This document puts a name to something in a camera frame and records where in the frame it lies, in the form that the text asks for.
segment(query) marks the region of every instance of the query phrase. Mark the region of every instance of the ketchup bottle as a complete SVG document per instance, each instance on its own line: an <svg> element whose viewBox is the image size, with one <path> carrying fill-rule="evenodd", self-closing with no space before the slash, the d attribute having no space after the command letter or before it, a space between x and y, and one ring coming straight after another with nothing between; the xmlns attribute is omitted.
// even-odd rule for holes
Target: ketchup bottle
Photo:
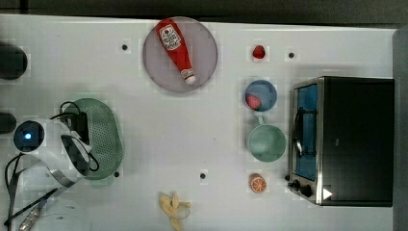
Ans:
<svg viewBox="0 0 408 231"><path fill-rule="evenodd" d="M189 51L177 24L171 19L164 19L157 24L156 32L163 48L180 71L181 77L187 84L192 85L195 82L195 76Z"/></svg>

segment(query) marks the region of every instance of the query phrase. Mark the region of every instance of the pink plate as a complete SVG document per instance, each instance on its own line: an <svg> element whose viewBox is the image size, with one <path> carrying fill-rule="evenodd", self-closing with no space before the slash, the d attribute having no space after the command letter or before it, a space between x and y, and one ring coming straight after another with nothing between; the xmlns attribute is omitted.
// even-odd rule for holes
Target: pink plate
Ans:
<svg viewBox="0 0 408 231"><path fill-rule="evenodd" d="M143 63L150 78L160 87L187 92L203 86L217 66L217 44L210 31L200 22L188 17L172 17L182 32L189 49L190 61L196 81L188 85L180 76L176 65L168 56L153 28L143 46Z"/></svg>

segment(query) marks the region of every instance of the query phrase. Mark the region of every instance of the oven knob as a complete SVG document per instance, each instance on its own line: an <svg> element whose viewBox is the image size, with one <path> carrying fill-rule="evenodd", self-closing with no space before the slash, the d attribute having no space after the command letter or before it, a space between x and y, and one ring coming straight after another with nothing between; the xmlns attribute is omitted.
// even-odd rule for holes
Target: oven knob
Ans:
<svg viewBox="0 0 408 231"><path fill-rule="evenodd" d="M289 183L288 186L297 191L300 187L300 182L298 180L293 180L293 182Z"/></svg>
<svg viewBox="0 0 408 231"><path fill-rule="evenodd" d="M299 188L299 190L306 197L310 197L313 194L312 188L309 185L302 186Z"/></svg>

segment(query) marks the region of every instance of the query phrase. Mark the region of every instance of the oven window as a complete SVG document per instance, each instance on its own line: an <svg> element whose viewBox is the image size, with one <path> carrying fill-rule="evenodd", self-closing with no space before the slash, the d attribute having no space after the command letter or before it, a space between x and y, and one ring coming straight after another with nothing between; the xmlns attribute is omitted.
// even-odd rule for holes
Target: oven window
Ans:
<svg viewBox="0 0 408 231"><path fill-rule="evenodd" d="M299 144L301 149L294 152L294 173L301 177L315 181L316 179L316 120L318 108L318 86L311 85L298 89L297 112L302 116L298 122L302 136Z"/></svg>

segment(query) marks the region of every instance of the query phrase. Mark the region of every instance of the green cup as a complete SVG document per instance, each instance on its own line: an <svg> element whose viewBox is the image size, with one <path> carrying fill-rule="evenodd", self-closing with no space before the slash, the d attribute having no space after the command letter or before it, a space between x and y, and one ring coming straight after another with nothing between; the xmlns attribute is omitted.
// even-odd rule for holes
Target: green cup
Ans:
<svg viewBox="0 0 408 231"><path fill-rule="evenodd" d="M264 124L261 116L256 116L259 125L251 131L246 147L249 152L261 162L274 162L286 149L286 138L282 131L270 124Z"/></svg>

